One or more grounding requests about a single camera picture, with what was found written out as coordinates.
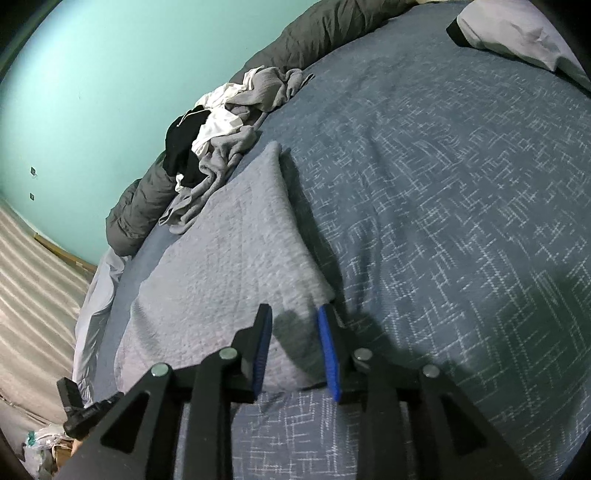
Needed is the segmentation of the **grey knit sweater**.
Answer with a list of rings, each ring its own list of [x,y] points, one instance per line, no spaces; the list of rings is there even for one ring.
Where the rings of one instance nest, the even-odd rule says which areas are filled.
[[[334,296],[297,228],[270,142],[215,192],[194,224],[162,254],[139,286],[114,360],[129,390],[155,363],[200,363],[273,310],[263,390],[293,391],[324,380],[318,307]]]

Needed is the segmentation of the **pile of grey clothes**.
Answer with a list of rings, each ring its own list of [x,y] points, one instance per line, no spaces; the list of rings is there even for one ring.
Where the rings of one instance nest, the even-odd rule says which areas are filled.
[[[173,234],[183,234],[212,194],[224,185],[242,156],[259,140],[259,128],[266,116],[280,108],[314,78],[301,69],[286,72],[277,67],[259,66],[246,71],[239,83],[224,83],[202,95],[201,105],[211,114],[192,143],[198,167],[206,178],[193,188],[176,181],[176,196],[159,218]]]

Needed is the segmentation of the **light blue bed sheet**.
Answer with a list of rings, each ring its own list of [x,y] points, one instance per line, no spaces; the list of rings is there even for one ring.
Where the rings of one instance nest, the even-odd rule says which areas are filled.
[[[97,265],[79,311],[71,380],[78,387],[84,406],[93,402],[92,381],[99,347],[120,278],[129,259],[129,256],[117,255],[111,247],[107,249]]]

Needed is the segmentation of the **blue patterned bed cover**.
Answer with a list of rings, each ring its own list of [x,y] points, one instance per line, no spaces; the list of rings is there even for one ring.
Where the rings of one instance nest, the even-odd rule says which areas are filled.
[[[382,14],[263,123],[360,341],[434,363],[537,479],[590,475],[590,99],[457,46],[460,1]]]

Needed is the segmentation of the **black garment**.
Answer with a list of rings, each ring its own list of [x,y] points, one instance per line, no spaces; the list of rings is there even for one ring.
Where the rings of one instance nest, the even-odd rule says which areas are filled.
[[[166,131],[163,168],[169,176],[182,174],[183,187],[193,188],[206,178],[198,167],[199,159],[192,151],[192,143],[209,114],[209,110],[197,105],[177,117]]]

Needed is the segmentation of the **dark grey duvet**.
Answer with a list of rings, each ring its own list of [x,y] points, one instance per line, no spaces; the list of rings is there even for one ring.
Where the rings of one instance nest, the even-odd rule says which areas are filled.
[[[308,81],[304,69],[412,7],[410,1],[319,1],[287,25],[280,37],[253,55],[236,75],[238,93],[219,109],[238,119],[228,134],[191,144],[215,113],[204,102],[168,127],[165,149],[142,178],[120,196],[106,219],[106,239],[120,257],[135,255],[157,223],[186,230],[205,202],[228,179],[256,142],[267,114],[290,101]]]

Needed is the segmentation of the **light grey pillow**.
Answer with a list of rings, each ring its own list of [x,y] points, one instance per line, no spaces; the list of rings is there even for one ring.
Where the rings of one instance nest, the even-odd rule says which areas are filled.
[[[590,75],[574,47],[530,1],[473,1],[446,32],[458,46],[517,58],[590,88]]]

